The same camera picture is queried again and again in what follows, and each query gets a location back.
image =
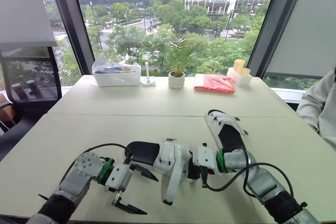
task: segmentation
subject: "green ring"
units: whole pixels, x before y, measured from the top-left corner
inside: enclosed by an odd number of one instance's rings
[[[104,164],[104,167],[101,171],[101,173],[99,174],[98,178],[97,178],[97,183],[101,184],[101,181],[106,173],[106,171],[109,169],[109,167],[111,166],[111,164],[114,163],[114,159],[110,158],[107,163]]]
[[[228,173],[227,169],[225,168],[225,161],[224,161],[224,154],[223,149],[219,149],[219,154],[217,155],[217,160],[219,162],[219,165],[223,171],[223,173]]]

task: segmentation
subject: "white flower pot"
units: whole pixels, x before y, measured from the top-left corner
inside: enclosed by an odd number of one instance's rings
[[[185,74],[181,72],[182,76],[181,77],[174,77],[172,75],[174,71],[171,71],[168,74],[168,85],[172,89],[180,89],[184,86],[184,79],[185,79]]]

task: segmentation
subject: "potted plant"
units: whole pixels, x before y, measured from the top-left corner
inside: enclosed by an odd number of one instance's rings
[[[173,34],[168,54],[173,70],[168,74],[168,85],[172,89],[180,89],[184,86],[185,74],[182,72],[184,65],[189,61],[194,49],[186,40],[185,35]]]

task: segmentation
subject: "red package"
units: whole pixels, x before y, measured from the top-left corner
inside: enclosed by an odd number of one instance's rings
[[[235,92],[230,77],[216,76],[214,74],[196,74],[194,89],[221,94],[233,94]]]

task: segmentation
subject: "white storage box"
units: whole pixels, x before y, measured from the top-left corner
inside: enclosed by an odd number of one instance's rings
[[[238,86],[249,86],[252,80],[251,75],[241,76],[234,70],[234,68],[229,68],[229,70],[227,71],[227,76],[229,76]]]
[[[98,86],[111,87],[111,86],[134,86],[140,85],[141,66],[139,65],[124,65],[114,67],[127,67],[128,71],[120,71],[116,73],[101,73],[103,69],[95,69],[93,76],[95,77]]]

